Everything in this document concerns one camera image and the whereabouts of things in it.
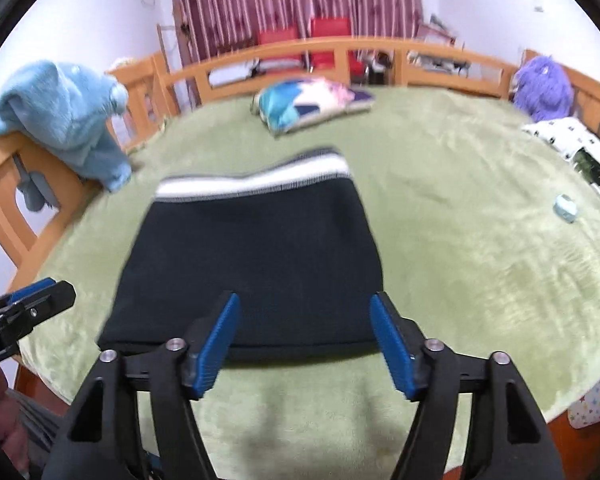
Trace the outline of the person's left hand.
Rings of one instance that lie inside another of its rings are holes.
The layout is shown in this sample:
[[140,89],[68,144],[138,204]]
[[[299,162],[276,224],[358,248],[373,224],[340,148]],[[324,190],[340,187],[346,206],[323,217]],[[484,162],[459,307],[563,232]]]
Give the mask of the person's left hand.
[[26,428],[20,422],[20,407],[8,394],[8,382],[0,367],[0,445],[14,467],[29,474],[29,440]]

